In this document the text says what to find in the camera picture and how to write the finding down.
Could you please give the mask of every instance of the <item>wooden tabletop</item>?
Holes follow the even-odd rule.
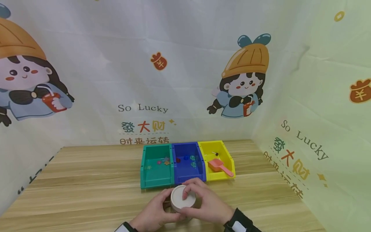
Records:
[[[224,142],[236,178],[208,185],[263,232],[325,231],[251,140]],[[140,189],[141,145],[65,147],[0,217],[0,231],[113,232],[161,189]],[[192,219],[161,231],[223,231]]]

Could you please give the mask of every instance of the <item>black bow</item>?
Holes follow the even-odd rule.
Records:
[[[242,98],[240,96],[233,96],[231,97],[231,99],[229,100],[229,107],[230,108],[235,108],[237,107],[239,104],[246,104],[246,103],[249,103],[251,102],[252,100],[252,97],[250,97],[249,95]]]
[[[9,92],[9,97],[15,104],[19,104],[19,105],[31,104],[34,100],[34,97],[32,97],[32,92],[36,93],[35,98],[42,98],[46,94],[50,93],[48,89],[39,88],[39,86],[48,87],[45,84],[40,84],[40,85],[36,86],[33,91],[12,90],[12,91]]]

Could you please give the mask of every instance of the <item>person's left hand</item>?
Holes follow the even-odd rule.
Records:
[[[164,189],[155,196],[148,205],[129,224],[138,232],[154,232],[164,224],[184,220],[180,213],[166,213],[164,202],[173,189]]]

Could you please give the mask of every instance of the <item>fabric backdrop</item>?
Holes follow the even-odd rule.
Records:
[[[367,1],[0,3],[0,212],[63,146],[253,139],[328,231],[364,231]]]

